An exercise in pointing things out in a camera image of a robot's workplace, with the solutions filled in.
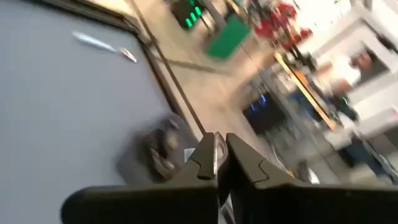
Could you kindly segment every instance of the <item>gray table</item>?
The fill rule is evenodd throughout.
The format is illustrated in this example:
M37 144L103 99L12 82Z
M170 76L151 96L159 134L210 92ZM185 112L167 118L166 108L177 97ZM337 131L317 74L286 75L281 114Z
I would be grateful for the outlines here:
M63 200L123 184L115 163L131 136L172 112L130 33L27 1L0 2L0 223L59 223ZM120 55L83 45L80 31ZM136 183L150 182L133 164Z

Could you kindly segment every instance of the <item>red object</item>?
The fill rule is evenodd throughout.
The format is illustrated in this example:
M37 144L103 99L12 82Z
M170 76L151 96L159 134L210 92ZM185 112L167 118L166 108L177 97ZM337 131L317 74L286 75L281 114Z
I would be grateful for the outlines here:
M261 20L261 27L254 27L254 31L257 35L263 35L270 40L275 40L276 37L274 32L280 29L280 26L286 26L289 24L289 18L295 19L297 12L294 7L286 3L277 3L277 10L273 10L269 14L268 18Z
M300 30L300 35L295 35L293 37L293 41L289 41L289 43L282 43L281 46L284 49L289 49L293 46L293 44L297 44L302 40L305 40L306 38L308 38L310 35L312 34L312 31L310 29L301 29Z

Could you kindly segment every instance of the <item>green light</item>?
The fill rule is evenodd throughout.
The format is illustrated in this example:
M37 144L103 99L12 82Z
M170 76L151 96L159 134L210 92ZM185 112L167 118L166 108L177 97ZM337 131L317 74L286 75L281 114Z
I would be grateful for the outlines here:
M193 12L191 12L191 18L192 18L192 22L196 22L197 17L194 15Z
M195 7L195 11L197 12L197 15L200 16L201 15L201 10L199 9L199 7Z
M191 21L189 19L185 19L185 22L187 23L188 28L191 28L191 26L192 26Z

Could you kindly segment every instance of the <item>white shirt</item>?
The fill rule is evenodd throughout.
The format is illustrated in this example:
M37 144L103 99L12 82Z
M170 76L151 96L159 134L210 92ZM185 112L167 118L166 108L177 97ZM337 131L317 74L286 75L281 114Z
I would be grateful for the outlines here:
M332 90L336 84L346 80L351 86L354 86L361 79L359 68L353 68L351 59L347 56L335 57L332 61L332 68L325 73L317 74L312 81L325 96L331 96Z

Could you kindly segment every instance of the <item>blue light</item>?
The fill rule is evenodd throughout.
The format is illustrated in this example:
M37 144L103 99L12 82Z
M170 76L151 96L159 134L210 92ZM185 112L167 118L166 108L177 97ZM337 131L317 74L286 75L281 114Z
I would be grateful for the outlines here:
M267 99L264 95L260 96L260 105L264 106L267 102Z
M252 112L256 112L256 108L254 107L254 105L250 105L250 108Z

